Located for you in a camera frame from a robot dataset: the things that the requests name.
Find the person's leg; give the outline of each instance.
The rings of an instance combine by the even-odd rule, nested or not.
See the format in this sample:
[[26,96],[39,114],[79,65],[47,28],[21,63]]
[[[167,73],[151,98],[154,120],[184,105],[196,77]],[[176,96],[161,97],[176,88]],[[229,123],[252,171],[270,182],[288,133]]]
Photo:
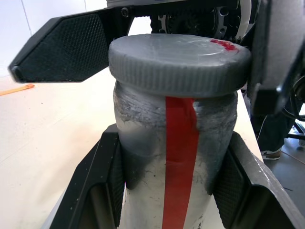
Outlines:
[[[285,107],[291,112],[290,101],[287,102]],[[300,111],[302,103],[297,101],[297,107]],[[263,159],[279,159],[284,139],[294,125],[294,119],[286,117],[283,113],[278,113],[265,117],[252,116],[251,122],[257,135],[257,143],[262,152]]]

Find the white wall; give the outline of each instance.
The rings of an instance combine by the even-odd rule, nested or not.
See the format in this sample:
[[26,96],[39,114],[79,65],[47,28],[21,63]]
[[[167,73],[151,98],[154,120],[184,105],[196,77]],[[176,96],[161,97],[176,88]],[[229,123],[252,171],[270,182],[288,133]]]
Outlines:
[[128,35],[151,33],[151,20],[149,17],[140,17],[133,20]]
[[86,11],[84,0],[22,0],[32,35],[50,18]]
[[107,7],[106,0],[85,0],[87,11],[100,10]]
[[20,0],[0,0],[0,77],[31,33]]

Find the white table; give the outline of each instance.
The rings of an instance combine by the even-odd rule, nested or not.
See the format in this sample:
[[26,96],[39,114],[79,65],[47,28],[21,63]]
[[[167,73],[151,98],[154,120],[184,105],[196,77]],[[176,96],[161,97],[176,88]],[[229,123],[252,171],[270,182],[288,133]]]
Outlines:
[[[114,82],[105,69],[83,83],[36,84],[0,96],[0,228],[43,225],[78,163],[115,123]],[[19,86],[0,78],[0,91]],[[261,159],[239,95],[235,131]],[[223,228],[217,212],[211,203],[205,228]]]

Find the gray screw cap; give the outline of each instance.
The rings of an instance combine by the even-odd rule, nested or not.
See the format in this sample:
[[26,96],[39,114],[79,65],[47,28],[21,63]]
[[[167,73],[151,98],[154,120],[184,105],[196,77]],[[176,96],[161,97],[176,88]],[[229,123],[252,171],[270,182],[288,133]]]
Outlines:
[[126,36],[109,47],[109,68],[119,82],[175,97],[232,93],[245,84],[250,61],[245,47],[193,35]]

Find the red mark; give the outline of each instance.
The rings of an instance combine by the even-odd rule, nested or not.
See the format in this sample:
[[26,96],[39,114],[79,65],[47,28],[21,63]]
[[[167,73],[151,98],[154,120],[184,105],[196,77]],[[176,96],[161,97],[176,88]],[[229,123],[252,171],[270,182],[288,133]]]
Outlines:
[[193,99],[166,97],[166,172],[162,229],[183,229],[198,139]]
[[238,49],[235,47],[235,45],[232,44],[231,42],[221,41],[221,40],[216,40],[216,39],[212,39],[211,42],[222,45],[228,51],[238,51]]

